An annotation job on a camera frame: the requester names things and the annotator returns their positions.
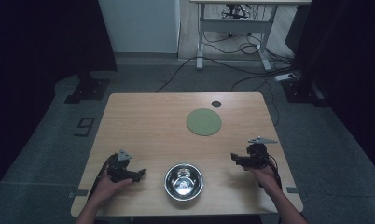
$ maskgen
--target human arm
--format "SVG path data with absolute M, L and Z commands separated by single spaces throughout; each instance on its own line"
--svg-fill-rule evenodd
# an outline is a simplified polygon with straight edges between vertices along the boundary
M 101 179 L 95 188 L 94 193 L 86 202 L 79 216 L 76 219 L 76 224 L 94 223 L 95 216 L 101 205 L 112 198 L 112 196 L 119 190 L 132 183 L 132 179 L 125 179 L 114 183 L 110 180 L 106 172 L 103 172 Z
M 270 196 L 281 220 L 284 224 L 305 224 L 307 220 L 299 213 L 295 206 L 286 198 L 282 189 L 278 186 L 275 180 L 275 175 L 272 169 L 267 166 L 263 169 L 254 169 L 251 167 L 244 167 L 254 174 L 255 179 L 259 182 L 265 192 Z

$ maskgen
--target green circular plate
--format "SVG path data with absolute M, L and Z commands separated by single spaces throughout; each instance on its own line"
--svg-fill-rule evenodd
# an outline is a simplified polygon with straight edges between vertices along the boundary
M 210 109 L 197 109 L 187 116 L 187 127 L 195 134 L 208 136 L 219 131 L 222 120 Z

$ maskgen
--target forearm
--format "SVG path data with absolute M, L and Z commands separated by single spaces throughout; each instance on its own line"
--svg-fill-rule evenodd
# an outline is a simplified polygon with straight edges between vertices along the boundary
M 94 223 L 95 216 L 97 215 L 98 209 L 100 209 L 101 204 L 90 201 L 86 203 L 83 210 L 80 212 L 79 217 L 76 219 L 76 224 L 91 224 Z
M 274 202 L 284 224 L 308 223 L 281 190 L 273 190 L 268 194 Z

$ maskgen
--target metal bowl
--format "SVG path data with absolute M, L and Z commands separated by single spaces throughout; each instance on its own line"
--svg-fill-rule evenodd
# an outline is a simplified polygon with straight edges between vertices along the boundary
M 165 190 L 177 201 L 194 199 L 200 194 L 202 186 L 203 179 L 200 171 L 186 163 L 173 166 L 164 179 Z

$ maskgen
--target desk leg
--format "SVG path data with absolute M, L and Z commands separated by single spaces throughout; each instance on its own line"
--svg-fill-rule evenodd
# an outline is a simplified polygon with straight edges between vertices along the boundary
M 197 70 L 202 70 L 202 36 L 204 34 L 204 29 L 202 27 L 202 22 L 204 20 L 204 10 L 205 4 L 201 4 L 201 15 L 199 17 L 199 45 L 197 46 Z
M 269 23 L 267 24 L 267 27 L 266 27 L 266 32 L 264 33 L 261 44 L 257 46 L 257 52 L 259 53 L 260 59 L 266 71 L 270 71 L 272 69 L 269 63 L 269 59 L 268 59 L 269 55 L 266 52 L 266 46 L 267 46 L 267 41 L 269 41 L 269 36 L 270 36 L 272 25 L 274 24 L 274 18 L 275 18 L 275 13 L 277 12 L 277 9 L 278 9 L 278 5 L 274 5 L 272 7 L 271 15 L 269 18 Z

